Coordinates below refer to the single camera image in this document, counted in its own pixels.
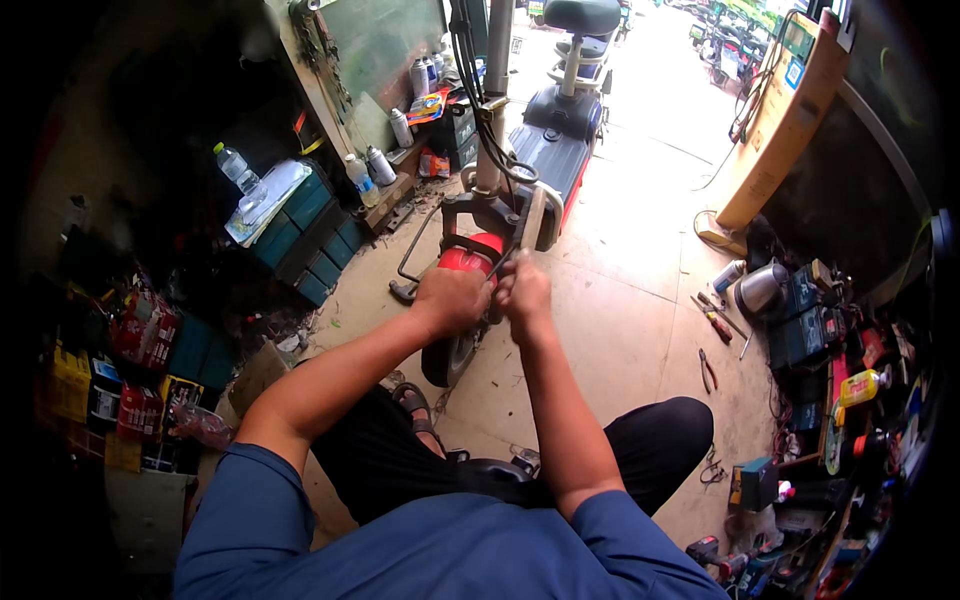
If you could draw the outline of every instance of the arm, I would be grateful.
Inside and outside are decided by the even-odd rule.
[[[310,359],[270,386],[244,417],[236,441],[272,450],[302,476],[314,440],[408,356],[476,323],[490,294],[479,271],[431,270],[407,313]]]
[[[550,280],[522,252],[503,278],[496,300],[510,318],[533,406],[540,463],[568,521],[585,500],[625,491],[607,435],[584,402],[550,315]]]

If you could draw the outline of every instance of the forearm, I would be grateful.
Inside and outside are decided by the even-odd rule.
[[[404,359],[430,342],[429,331],[410,313],[290,371],[253,403],[237,442],[262,445],[300,473],[306,452],[320,435]]]
[[[624,490],[600,423],[584,402],[553,324],[534,328],[520,344],[533,407],[543,475],[560,513],[570,520],[588,498]]]

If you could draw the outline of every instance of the sandal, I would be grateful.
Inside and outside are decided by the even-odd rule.
[[[405,397],[404,394],[408,391],[413,392],[415,396]],[[433,439],[437,441],[437,444],[440,445],[440,450],[446,455],[444,443],[440,441],[440,436],[437,435],[437,432],[433,429],[433,421],[430,419],[430,406],[426,403],[426,397],[423,395],[423,392],[420,391],[420,388],[413,383],[401,383],[394,388],[393,399],[395,402],[399,402],[400,406],[408,413],[412,414],[419,408],[426,411],[426,419],[414,419],[414,433],[420,431],[429,433],[433,436]]]

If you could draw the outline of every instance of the floor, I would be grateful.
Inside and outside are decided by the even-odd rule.
[[[689,15],[667,7],[646,11],[614,51],[608,137],[597,148],[559,242],[538,261],[553,281],[553,314],[571,368],[601,423],[672,396],[697,397],[713,412],[714,460],[730,471],[733,464],[769,451],[773,424],[766,341],[758,332],[738,360],[743,340],[734,334],[725,346],[691,302],[690,295],[709,294],[708,281],[732,257],[693,234],[693,216],[710,205],[711,196],[688,190],[702,185],[729,149],[725,134],[734,90],[708,83],[686,38]],[[551,47],[559,32],[530,30],[519,13],[515,35],[525,41],[511,87],[511,97],[518,100],[511,104],[514,122],[522,101],[546,84],[543,69],[554,60]],[[426,200],[420,215],[350,263],[324,305],[306,355],[405,310],[387,284],[397,278],[396,266],[422,214],[437,201],[436,194],[446,191],[459,191],[459,182],[434,184],[429,195],[420,194]],[[439,219],[438,214],[414,251],[411,271],[435,257]],[[744,324],[728,302],[729,314]],[[719,389],[710,395],[701,381],[698,348],[719,379]],[[537,449],[519,353],[506,323],[490,331],[452,390],[426,383],[418,354],[399,369],[436,406],[436,427],[446,447],[505,460],[524,448]],[[698,476],[699,470],[691,474],[654,515],[680,547],[708,534],[723,537],[729,478],[705,488]],[[304,486],[318,517],[315,547],[356,526],[312,457]]]

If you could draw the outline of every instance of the blue shirt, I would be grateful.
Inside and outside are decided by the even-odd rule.
[[[409,502],[317,552],[297,472],[257,445],[224,453],[180,551],[178,598],[723,598],[624,492],[567,523],[475,493]]]

